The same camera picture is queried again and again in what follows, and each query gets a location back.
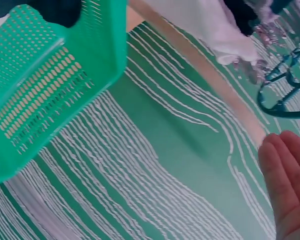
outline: person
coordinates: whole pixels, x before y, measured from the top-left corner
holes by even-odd
[[[300,137],[268,135],[258,151],[275,219],[277,240],[300,240]]]

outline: basket hole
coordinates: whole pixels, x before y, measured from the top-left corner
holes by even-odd
[[[65,67],[67,67],[68,66],[68,64],[66,63],[66,61],[65,60],[62,60],[61,61],[61,63],[63,64],[63,66],[65,66]]]
[[[50,79],[54,79],[54,76],[49,72],[48,73],[48,77],[50,78]]]
[[[64,70],[65,67],[61,64],[61,63],[58,63],[58,67],[61,69],[61,70]]]
[[[61,73],[61,70],[59,67],[55,66],[54,69],[57,71],[57,73]]]
[[[43,100],[47,100],[46,95],[44,95],[43,93],[41,93],[41,97],[43,98]]]
[[[44,86],[43,86],[43,84],[42,84],[41,82],[38,83],[38,86],[39,86],[41,89],[44,88]]]
[[[54,91],[51,89],[51,87],[48,87],[47,90],[49,91],[49,93],[53,94]]]
[[[37,95],[38,93],[37,93],[37,91],[33,88],[32,90],[32,93],[34,94],[34,95]]]

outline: green floor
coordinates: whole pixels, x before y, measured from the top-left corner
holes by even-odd
[[[300,120],[260,112],[258,88],[189,39],[266,132],[300,133]],[[256,153],[222,99],[143,23],[129,33],[121,79],[0,185],[0,239],[274,240]]]

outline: green plastic basket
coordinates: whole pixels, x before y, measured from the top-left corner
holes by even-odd
[[[124,71],[126,1],[82,4],[70,29],[28,5],[0,27],[0,183]]]

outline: palm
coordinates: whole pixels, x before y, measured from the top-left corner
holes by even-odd
[[[259,162],[269,192],[278,240],[300,240],[300,137],[286,131],[267,136]]]

